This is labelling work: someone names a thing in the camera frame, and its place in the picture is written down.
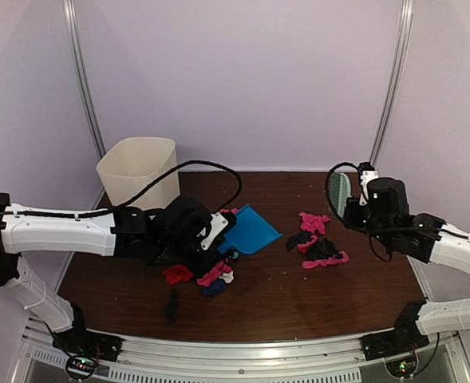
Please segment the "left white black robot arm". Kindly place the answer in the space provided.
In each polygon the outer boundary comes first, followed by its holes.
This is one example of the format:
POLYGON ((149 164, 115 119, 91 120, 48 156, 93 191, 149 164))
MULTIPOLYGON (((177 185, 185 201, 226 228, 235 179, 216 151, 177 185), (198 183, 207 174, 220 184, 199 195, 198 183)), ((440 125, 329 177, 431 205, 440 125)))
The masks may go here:
POLYGON ((37 315, 77 354, 94 346, 81 311, 48 290, 23 259, 27 251, 88 253, 102 257, 206 266, 216 264, 217 247, 236 224, 230 211, 210 212, 179 196, 166 208, 111 207, 95 211, 37 210, 0 193, 0 287, 13 291, 25 310, 37 315))

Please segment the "mint green hand brush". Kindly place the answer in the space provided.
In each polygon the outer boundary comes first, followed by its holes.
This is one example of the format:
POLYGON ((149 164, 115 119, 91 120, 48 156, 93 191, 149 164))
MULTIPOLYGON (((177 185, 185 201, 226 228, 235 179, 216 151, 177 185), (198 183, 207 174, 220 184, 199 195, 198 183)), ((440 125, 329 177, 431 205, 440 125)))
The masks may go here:
POLYGON ((346 199, 351 197, 350 178, 344 172, 333 172, 327 185, 327 194, 330 199, 331 211, 343 217, 346 199))

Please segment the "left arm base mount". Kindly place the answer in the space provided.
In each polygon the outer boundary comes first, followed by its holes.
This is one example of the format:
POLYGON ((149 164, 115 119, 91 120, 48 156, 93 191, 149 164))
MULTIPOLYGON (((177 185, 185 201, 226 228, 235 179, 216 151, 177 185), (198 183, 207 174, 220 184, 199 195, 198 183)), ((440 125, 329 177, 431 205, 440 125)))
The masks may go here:
POLYGON ((50 331, 53 347, 67 357, 65 372, 75 381, 91 378, 101 361, 116 362, 123 340, 117 336, 86 330, 79 333, 68 330, 62 333, 50 331))

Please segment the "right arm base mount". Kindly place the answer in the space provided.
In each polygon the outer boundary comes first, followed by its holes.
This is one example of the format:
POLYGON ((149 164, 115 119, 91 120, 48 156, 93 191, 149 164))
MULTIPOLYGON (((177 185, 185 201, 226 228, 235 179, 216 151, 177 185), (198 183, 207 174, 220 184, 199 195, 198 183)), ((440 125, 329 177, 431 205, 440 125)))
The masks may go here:
POLYGON ((367 334, 360 343, 366 361, 382 360, 391 377, 404 380, 419 371, 417 351, 429 345, 429 337, 388 330, 367 334))

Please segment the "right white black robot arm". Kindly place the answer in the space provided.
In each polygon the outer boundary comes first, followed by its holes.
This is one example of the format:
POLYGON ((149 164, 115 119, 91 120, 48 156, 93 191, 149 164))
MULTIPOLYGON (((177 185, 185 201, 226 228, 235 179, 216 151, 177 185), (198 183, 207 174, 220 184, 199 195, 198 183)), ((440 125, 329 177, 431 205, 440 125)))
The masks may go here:
MULTIPOLYGON (((409 211, 405 184, 375 171, 360 177, 361 195, 346 201, 345 226, 379 242, 389 256, 406 255, 424 264, 457 269, 470 275, 470 233, 446 220, 409 211)), ((389 346, 405 352, 419 336, 470 330, 470 298, 448 302, 411 302, 389 333, 389 346)))

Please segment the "blue plastic dustpan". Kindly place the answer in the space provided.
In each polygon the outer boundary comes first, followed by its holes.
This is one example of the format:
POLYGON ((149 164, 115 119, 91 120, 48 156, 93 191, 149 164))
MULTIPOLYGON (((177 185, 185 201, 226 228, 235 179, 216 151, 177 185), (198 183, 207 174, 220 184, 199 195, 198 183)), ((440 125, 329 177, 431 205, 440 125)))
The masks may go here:
POLYGON ((253 207, 245 205, 235 213, 236 224, 224 235, 220 254, 230 250, 240 255, 253 255, 282 237, 253 207))

